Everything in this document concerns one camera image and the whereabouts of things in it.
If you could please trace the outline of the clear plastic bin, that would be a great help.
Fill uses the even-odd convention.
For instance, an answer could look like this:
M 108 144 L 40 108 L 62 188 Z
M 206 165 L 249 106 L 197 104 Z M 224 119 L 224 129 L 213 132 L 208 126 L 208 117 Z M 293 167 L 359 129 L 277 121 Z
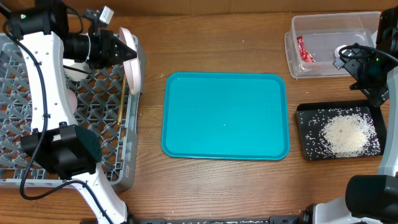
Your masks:
M 301 35 L 310 49 L 322 46 L 335 50 L 355 43 L 375 47 L 380 15 L 374 11 L 295 16 L 289 31 L 295 38 Z

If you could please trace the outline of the white plate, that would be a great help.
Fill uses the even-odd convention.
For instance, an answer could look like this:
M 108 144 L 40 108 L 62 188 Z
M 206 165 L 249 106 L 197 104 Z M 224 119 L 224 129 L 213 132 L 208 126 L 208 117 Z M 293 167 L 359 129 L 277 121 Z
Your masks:
M 132 95 L 135 95 L 140 92 L 142 86 L 141 66 L 138 57 L 137 46 L 133 35 L 126 28 L 119 28 L 119 39 L 137 54 L 133 59 L 123 62 L 125 77 L 129 85 L 129 90 Z

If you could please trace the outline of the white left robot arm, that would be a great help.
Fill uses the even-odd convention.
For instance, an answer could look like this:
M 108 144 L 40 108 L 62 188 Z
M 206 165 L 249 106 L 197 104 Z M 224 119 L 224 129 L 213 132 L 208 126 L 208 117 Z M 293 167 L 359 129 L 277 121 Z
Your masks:
M 18 11 L 1 7 L 3 32 L 22 52 L 32 100 L 31 133 L 21 138 L 22 150 L 31 164 L 77 189 L 98 223 L 134 223 L 102 170 L 100 140 L 75 119 L 64 61 L 85 62 L 94 69 L 123 64 L 127 90 L 136 94 L 142 86 L 138 44 L 128 29 L 120 28 L 119 35 L 108 30 L 114 14 L 109 7 L 79 14 L 91 24 L 78 32 L 69 29 L 70 11 L 62 1 L 36 1 Z

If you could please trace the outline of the blue serving tray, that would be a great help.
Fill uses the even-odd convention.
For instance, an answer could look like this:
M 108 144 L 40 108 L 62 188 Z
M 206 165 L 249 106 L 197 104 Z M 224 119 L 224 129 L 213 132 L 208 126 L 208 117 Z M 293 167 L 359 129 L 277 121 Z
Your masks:
M 161 145 L 170 157 L 284 159 L 290 151 L 285 82 L 267 73 L 172 74 Z

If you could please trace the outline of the pink cup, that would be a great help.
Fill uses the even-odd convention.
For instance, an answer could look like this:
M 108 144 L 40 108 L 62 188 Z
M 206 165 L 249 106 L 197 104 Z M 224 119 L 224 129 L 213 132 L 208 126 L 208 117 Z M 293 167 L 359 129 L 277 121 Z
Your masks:
M 68 95 L 68 104 L 69 104 L 69 109 L 71 111 L 71 114 L 74 114 L 76 109 L 77 109 L 77 98 L 74 92 L 71 90 L 67 90 L 67 95 Z

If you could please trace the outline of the black plastic tray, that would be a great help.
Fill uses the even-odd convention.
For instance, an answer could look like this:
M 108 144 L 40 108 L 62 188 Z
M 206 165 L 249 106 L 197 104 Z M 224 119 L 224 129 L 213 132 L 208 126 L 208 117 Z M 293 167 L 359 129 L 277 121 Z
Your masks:
M 295 119 L 308 161 L 383 155 L 386 125 L 381 109 L 368 100 L 302 103 Z

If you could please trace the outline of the pile of rice grains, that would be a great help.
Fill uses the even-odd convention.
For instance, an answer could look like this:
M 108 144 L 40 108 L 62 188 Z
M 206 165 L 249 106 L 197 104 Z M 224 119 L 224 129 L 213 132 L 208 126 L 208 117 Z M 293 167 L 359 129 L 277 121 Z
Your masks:
M 381 154 L 374 120 L 366 106 L 300 111 L 297 120 L 307 160 Z

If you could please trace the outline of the grey dishwasher rack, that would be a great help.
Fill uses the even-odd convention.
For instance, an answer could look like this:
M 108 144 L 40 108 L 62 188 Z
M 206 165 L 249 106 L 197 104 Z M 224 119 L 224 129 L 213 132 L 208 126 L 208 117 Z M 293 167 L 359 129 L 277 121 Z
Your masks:
M 101 165 L 118 192 L 134 183 L 138 135 L 136 131 L 140 94 L 126 89 L 124 113 L 118 125 L 124 68 L 114 65 L 88 78 L 66 81 L 77 98 L 78 124 L 94 132 L 101 143 Z M 20 138 L 30 134 L 32 103 L 21 51 L 1 35 L 1 187 L 18 188 L 29 157 L 22 152 Z

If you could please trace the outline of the white tissue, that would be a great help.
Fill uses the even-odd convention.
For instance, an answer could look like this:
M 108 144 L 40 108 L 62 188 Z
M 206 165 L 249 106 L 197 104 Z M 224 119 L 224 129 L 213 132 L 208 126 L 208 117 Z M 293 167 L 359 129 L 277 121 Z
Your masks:
M 336 59 L 341 58 L 342 55 L 348 56 L 350 54 L 350 51 L 347 49 L 344 49 L 346 45 L 341 45 L 335 49 L 335 57 Z

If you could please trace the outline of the red snack wrapper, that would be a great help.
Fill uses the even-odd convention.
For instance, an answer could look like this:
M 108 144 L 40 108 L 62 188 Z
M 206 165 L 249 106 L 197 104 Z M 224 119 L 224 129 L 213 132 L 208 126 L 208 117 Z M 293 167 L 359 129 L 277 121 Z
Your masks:
M 303 62 L 316 62 L 311 53 L 305 48 L 303 37 L 301 35 L 297 37 L 297 44 L 300 58 Z

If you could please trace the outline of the wooden chopstick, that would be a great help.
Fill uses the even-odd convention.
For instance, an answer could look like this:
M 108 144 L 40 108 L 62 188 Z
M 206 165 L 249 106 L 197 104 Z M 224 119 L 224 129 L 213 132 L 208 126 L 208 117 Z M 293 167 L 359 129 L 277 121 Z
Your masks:
M 120 107 L 119 107 L 119 116 L 118 116 L 118 125 L 119 126 L 121 125 L 122 120 L 123 120 L 126 86 L 127 86 L 127 78 L 126 78 L 126 73 L 125 73 L 124 77 L 123 77 L 123 85 L 122 85 L 121 100 L 120 100 Z

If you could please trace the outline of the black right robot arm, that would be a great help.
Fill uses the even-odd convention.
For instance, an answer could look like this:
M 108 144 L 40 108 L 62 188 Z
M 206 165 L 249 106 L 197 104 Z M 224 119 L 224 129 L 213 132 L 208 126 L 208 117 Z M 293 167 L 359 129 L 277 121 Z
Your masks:
M 397 9 L 383 11 L 373 46 L 337 49 L 334 66 L 353 78 L 363 100 L 303 103 L 295 119 L 308 161 L 379 157 L 373 175 L 355 175 L 345 194 L 314 203 L 290 223 L 397 222 Z

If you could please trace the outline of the white paper cup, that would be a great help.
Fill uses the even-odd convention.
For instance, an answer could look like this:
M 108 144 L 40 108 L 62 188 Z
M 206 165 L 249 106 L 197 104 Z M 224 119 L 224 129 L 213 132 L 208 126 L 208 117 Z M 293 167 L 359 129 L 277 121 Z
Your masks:
M 92 73 L 86 62 L 76 62 L 72 59 L 63 59 L 63 68 L 65 75 L 74 82 L 79 82 Z

